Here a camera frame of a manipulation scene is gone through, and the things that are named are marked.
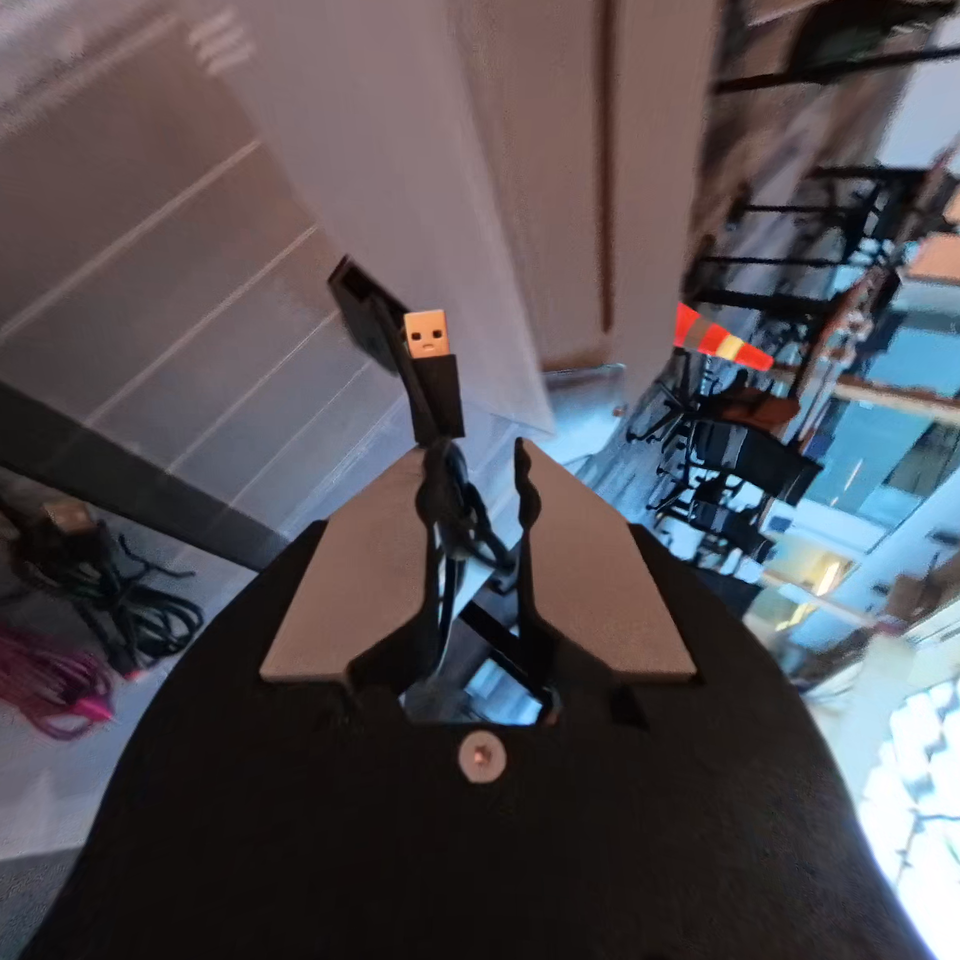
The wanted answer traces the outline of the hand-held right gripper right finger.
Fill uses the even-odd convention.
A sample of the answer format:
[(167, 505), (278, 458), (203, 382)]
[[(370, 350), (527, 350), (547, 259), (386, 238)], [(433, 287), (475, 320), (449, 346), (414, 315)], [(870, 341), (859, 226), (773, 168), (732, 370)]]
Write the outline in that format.
[(696, 672), (627, 520), (534, 441), (514, 446), (521, 609), (614, 674), (682, 683)]

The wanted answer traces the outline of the grey USB hub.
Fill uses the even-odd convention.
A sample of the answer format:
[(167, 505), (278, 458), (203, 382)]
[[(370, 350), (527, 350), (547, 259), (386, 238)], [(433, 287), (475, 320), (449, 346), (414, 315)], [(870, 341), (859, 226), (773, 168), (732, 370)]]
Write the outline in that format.
[(402, 304), (348, 255), (331, 271), (327, 286), (354, 345), (402, 382), (415, 443), (428, 449), (438, 428), (401, 332)]

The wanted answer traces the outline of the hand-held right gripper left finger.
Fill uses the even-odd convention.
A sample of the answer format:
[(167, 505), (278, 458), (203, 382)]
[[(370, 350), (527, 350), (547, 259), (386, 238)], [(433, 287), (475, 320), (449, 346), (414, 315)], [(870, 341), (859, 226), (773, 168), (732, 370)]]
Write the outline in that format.
[(438, 666), (440, 550), (413, 449), (327, 520), (263, 659), (269, 683), (411, 687)]

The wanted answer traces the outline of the orange traffic cone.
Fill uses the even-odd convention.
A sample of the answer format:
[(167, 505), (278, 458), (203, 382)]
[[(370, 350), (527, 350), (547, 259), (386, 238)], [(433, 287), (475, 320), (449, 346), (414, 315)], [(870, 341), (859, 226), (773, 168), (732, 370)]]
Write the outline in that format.
[(677, 304), (674, 349), (719, 358), (760, 373), (774, 366), (770, 354), (682, 302)]

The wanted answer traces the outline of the row of black office chairs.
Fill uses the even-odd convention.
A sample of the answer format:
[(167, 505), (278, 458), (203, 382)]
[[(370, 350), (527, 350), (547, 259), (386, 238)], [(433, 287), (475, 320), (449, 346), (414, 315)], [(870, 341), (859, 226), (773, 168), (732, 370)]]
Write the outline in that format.
[(746, 371), (725, 390), (703, 392), (693, 384), (690, 354), (676, 348), (674, 357), (678, 384), (655, 383), (664, 415), (642, 432), (626, 433), (628, 443), (659, 443), (655, 473), (671, 481), (662, 498), (647, 504), (654, 526), (680, 522), (723, 557), (737, 551), (762, 565), (776, 549), (762, 533), (763, 510), (774, 501), (798, 506), (822, 467), (773, 433), (770, 416), (782, 407), (792, 417), (790, 398), (750, 387)]

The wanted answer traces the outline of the clear plastic bin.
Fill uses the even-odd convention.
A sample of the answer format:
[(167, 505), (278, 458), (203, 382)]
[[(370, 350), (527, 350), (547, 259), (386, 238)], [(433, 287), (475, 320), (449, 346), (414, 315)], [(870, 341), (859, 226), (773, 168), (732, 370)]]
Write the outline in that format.
[[(2, 2), (2, 384), (285, 538), (414, 444), (327, 278), (443, 308), (465, 455), (517, 540), (547, 426), (507, 203), (552, 2)], [(94, 511), (210, 620), (255, 573)]]

